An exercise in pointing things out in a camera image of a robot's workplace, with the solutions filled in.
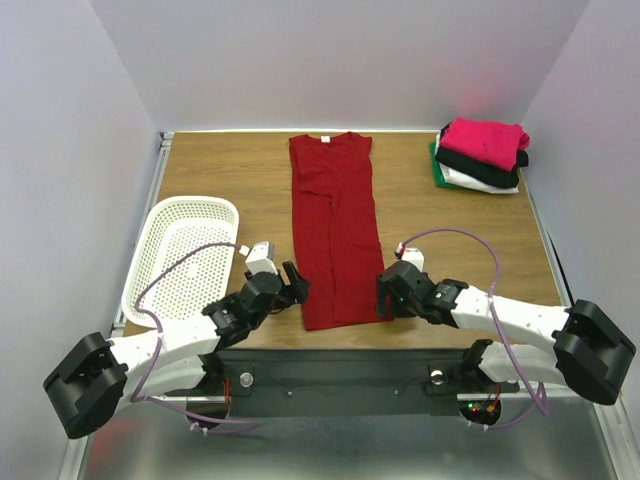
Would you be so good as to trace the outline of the dark red t shirt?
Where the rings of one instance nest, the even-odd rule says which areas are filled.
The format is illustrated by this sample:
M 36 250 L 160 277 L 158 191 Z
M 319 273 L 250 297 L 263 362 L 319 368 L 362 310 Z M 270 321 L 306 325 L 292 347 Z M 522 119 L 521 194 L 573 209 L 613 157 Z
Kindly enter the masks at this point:
M 377 313 L 384 271 L 373 196 L 372 139 L 354 132 L 289 139 L 297 268 L 310 282 L 308 331 L 386 322 Z

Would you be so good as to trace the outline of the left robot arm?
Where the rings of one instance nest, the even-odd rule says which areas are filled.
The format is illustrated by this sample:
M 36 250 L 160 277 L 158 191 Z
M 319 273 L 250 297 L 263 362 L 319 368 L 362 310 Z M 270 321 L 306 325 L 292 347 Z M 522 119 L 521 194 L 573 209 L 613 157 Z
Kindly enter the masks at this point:
M 223 371 L 217 352 L 244 341 L 266 317 L 304 303 L 310 283 L 291 261 L 247 273 L 242 289 L 186 320 L 165 320 L 152 331 L 107 339 L 82 337 L 46 377 L 44 391 L 70 439 L 103 427 L 120 408 L 195 388 L 215 392 Z

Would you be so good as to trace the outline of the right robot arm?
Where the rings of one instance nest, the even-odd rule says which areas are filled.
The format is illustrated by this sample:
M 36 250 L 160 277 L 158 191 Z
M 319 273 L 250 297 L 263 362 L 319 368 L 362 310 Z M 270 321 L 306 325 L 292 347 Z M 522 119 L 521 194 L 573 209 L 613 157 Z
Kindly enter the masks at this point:
M 596 404 L 616 403 L 636 354 L 633 342 L 596 304 L 542 306 L 488 293 L 465 282 L 432 282 L 398 261 L 377 278 L 377 312 L 434 325 L 485 330 L 501 340 L 474 347 L 460 366 L 472 390 L 515 381 L 555 383 Z

